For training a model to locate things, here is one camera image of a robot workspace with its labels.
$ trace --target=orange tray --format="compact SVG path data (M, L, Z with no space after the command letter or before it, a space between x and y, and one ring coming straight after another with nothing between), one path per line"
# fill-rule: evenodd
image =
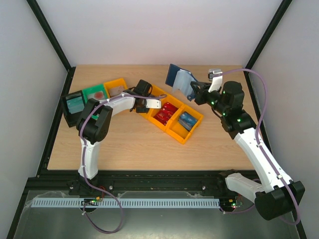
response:
M106 91L106 93L108 95L108 98L110 97L109 90L111 88L114 88L114 87L117 87L117 86L124 86L124 90L128 89L128 87L126 85L126 82L125 82L125 80L123 78L118 78L118 79L113 80L113 81L104 82L103 86L104 86L105 91Z
M194 110L193 108L189 107L188 105L184 104L183 102L179 101L169 93L163 91L161 88L157 87L156 85L152 85L152 95L154 96L160 96L163 94L166 94L167 97L164 99L161 99L161 105L164 105L166 102L170 102L172 105L178 108L178 110L173 114L173 116L168 120L167 124L164 125L161 122L159 122L157 119L154 118L154 116L157 114L160 109L150 109L150 111L147 114L140 114L144 118L146 118L148 121L155 124L157 127L159 127L161 130L175 138L178 142L185 144L186 141L189 139L189 137L193 134L194 130L197 126L200 125L202 122L204 116ZM193 126L193 128L190 131L187 131L179 122L179 116L183 112L188 112L191 116L195 117L197 119L197 123Z

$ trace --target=gray floor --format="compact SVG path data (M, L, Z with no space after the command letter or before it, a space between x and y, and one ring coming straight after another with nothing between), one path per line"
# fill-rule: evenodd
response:
M29 195L32 199L38 192ZM96 209L92 220L105 230L119 223L119 209ZM253 209L223 215L218 209L125 209L125 223L116 234L91 227L78 208L25 207L16 239L297 239L295 227L279 219L265 221Z

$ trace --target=black bracket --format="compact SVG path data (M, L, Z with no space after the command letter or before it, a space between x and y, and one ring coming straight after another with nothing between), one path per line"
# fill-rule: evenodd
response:
M152 90L153 90L153 87L150 83L148 83L145 80L140 80L135 87L129 88L128 90L125 90L124 92L127 92L134 96L149 97ZM133 110L136 110L136 113L148 113L150 109L146 108L145 99L136 98L134 106L133 108L130 109L130 112Z
M210 83L191 82L190 85L196 95L195 103L208 104L214 112L220 113L221 124L232 139L245 129L256 128L253 119L243 110L245 93L240 83L228 81L222 90L212 92L208 92Z
M113 180L101 180L98 175L92 179L88 179L89 183L93 186L99 188L103 186L106 191L113 193L114 181ZM86 182L85 179L77 174L75 180L68 181L69 195L78 195L80 197L92 197L92 196L101 196L102 192L91 188Z
M82 125L86 118L89 116L89 114L93 111L93 109L100 104L99 101L95 99L89 99L86 103L84 110L82 111L82 114L76 124L76 129L79 131L82 128ZM99 114L98 119L90 118L87 124L85 125L85 128L83 130L83 137L91 142L91 144L94 144L95 142L102 141L108 131L109 126L111 122L113 108L110 106L101 106L94 115L96 116Z
M299 204L304 195L305 187L300 181L292 182L288 186ZM295 209L293 200L285 186L269 193L256 193L255 205L259 214L268 221Z

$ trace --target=small box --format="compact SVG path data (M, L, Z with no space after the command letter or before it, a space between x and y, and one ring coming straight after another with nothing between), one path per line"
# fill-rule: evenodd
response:
M82 91L61 96L60 102L62 104L63 115L68 126L75 126L85 106Z
M84 90L82 90L82 92L85 103L87 103L90 98L94 98L98 101L103 101L110 97L108 93L105 91L103 84L85 88Z
M110 92L112 93L112 89L115 89L117 87L123 86L124 90L127 90L127 85L126 82L123 78L119 78L113 81L107 81L105 83L103 83L104 89L105 91L108 93L108 96L110 96Z
M161 105L163 106L166 102L171 103L175 107L178 108L178 110L173 114L173 116L167 121L167 124L164 125L160 121L158 121L154 116L160 111L160 109L150 109L150 111L147 114L140 114L142 117L146 118L148 121L155 124L157 127L159 127L161 130L175 138L178 142L181 144L185 144L186 141L189 139L189 137L193 134L194 130L197 126L200 125L202 122L204 116L194 110L193 108L189 107L188 105L184 104L183 102L179 101L172 95L168 94L167 92L163 91L161 88L157 87L156 85L152 85L152 95L153 96L160 96L163 94L166 94L167 97L161 99ZM193 116L197 122L192 127L190 131L187 131L179 122L179 116L183 112L188 112L191 116Z

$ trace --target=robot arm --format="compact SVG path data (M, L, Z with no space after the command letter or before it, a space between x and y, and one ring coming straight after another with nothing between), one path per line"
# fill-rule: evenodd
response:
M219 69L209 70L208 77L211 83L191 82L195 92L195 102L198 105L208 104L212 110L220 114L221 124L230 137L243 149L253 164L261 184L243 177L235 170L221 173L221 178L227 189L235 191L253 203L259 214L266 220L283 215L293 210L294 204L283 179L289 186L297 201L300 202L305 188L300 181L294 182L291 177L280 167L267 147L263 147L266 156L280 173L275 173L260 146L264 144L260 135L256 140L256 124L249 114L243 110L244 92L238 82L224 83L221 90L222 73Z
M82 155L84 155L84 165L86 176L89 180L92 180L98 173L98 156L100 151L100 143L106 137L111 117L124 110L136 109L137 112L148 112L149 108L160 109L161 102L157 99L136 99L137 96L148 96L149 95L150 84L140 80L139 84L133 90L127 90L124 93L112 98L112 100L107 99L107 101L100 107L97 111L99 117L97 120L90 118L88 123L85 125L83 130L83 136L86 138L86 142L81 139L82 144ZM90 99L76 125L77 130L82 128L85 119L89 116L92 110L99 105L99 101ZM83 164L81 164L79 170L81 177L83 174Z

